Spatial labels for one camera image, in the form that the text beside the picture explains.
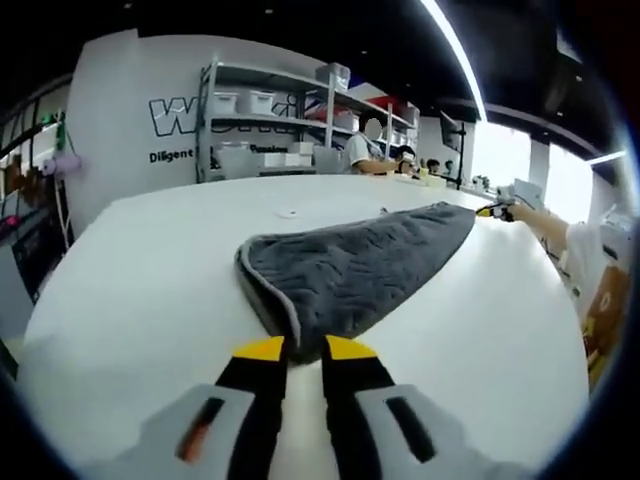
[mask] black ceiling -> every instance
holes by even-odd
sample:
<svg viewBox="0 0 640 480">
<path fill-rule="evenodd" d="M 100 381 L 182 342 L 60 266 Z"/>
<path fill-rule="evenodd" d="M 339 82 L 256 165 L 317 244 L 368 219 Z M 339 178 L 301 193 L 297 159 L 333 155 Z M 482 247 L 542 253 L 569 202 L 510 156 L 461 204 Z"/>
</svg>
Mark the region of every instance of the black ceiling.
<svg viewBox="0 0 640 480">
<path fill-rule="evenodd" d="M 600 151 L 616 148 L 604 90 L 591 72 L 557 52 L 549 2 L 438 3 L 470 58 L 487 104 L 557 124 Z M 450 47 L 420 0 L 123 0 L 13 8 L 13 26 L 0 33 L 0 112 L 5 113 L 43 83 L 72 72 L 84 42 L 127 28 L 138 28 L 141 36 L 198 33 L 244 38 L 337 61 L 423 112 L 440 106 L 442 98 L 472 99 Z M 46 25 L 39 27 L 43 21 Z M 456 113 L 469 120 L 476 115 L 470 108 Z M 544 128 L 539 125 L 493 118 L 591 156 L 553 133 L 542 137 Z"/>
</svg>

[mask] monitor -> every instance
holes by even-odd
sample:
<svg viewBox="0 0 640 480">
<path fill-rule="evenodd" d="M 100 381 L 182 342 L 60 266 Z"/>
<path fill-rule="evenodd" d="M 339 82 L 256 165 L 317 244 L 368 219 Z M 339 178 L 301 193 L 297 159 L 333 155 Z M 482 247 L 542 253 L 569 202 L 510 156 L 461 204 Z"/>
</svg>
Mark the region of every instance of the monitor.
<svg viewBox="0 0 640 480">
<path fill-rule="evenodd" d="M 440 111 L 440 130 L 442 131 L 442 144 L 460 152 L 460 130 L 462 127 L 449 115 Z"/>
</svg>

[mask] desk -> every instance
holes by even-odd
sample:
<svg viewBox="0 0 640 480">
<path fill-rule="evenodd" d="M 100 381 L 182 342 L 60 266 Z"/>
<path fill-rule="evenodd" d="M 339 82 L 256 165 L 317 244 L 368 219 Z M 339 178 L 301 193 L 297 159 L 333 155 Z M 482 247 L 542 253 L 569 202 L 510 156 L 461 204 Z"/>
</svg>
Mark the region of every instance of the desk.
<svg viewBox="0 0 640 480">
<path fill-rule="evenodd" d="M 236 284 L 248 237 L 482 199 L 366 176 L 243 179 L 120 200 L 74 244 L 29 323 L 18 387 L 74 466 L 132 447 L 140 425 L 265 331 Z M 579 322 L 522 224 L 478 219 L 421 290 L 359 340 L 398 383 L 455 415 L 498 460 L 546 461 L 587 404 Z M 334 479 L 318 363 L 289 372 L 273 479 Z"/>
</svg>

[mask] white table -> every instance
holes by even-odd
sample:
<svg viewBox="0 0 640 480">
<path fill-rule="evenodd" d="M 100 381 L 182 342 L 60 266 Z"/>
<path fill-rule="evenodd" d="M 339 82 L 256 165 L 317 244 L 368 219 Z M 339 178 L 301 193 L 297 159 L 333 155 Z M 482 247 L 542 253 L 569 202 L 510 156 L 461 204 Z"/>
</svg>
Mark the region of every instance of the white table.
<svg viewBox="0 0 640 480">
<path fill-rule="evenodd" d="M 44 290 L 19 389 L 73 466 L 112 458 L 136 443 L 145 419 L 214 382 L 235 347 L 266 336 L 234 277 L 245 239 L 440 200 L 483 204 L 363 176 L 226 181 L 118 201 Z M 494 459 L 541 465 L 587 403 L 576 314 L 521 224 L 478 219 L 445 267 L 359 340 Z M 318 363 L 289 372 L 271 478 L 337 478 L 321 392 Z"/>
</svg>

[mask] white shirt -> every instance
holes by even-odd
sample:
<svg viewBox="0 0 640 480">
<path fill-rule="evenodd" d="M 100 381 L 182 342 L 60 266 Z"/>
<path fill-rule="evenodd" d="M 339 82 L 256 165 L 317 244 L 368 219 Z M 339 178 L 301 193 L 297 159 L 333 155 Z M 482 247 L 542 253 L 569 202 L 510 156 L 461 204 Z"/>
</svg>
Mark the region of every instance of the white shirt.
<svg viewBox="0 0 640 480">
<path fill-rule="evenodd" d="M 355 133 L 344 147 L 343 157 L 346 158 L 352 171 L 353 166 L 362 160 L 370 160 L 371 158 L 383 158 L 382 151 L 365 137 L 361 132 Z"/>
<path fill-rule="evenodd" d="M 569 225 L 565 270 L 571 277 L 571 286 L 575 291 L 574 302 L 581 323 L 586 320 L 605 269 L 614 264 L 602 249 L 599 225 Z"/>
</svg>

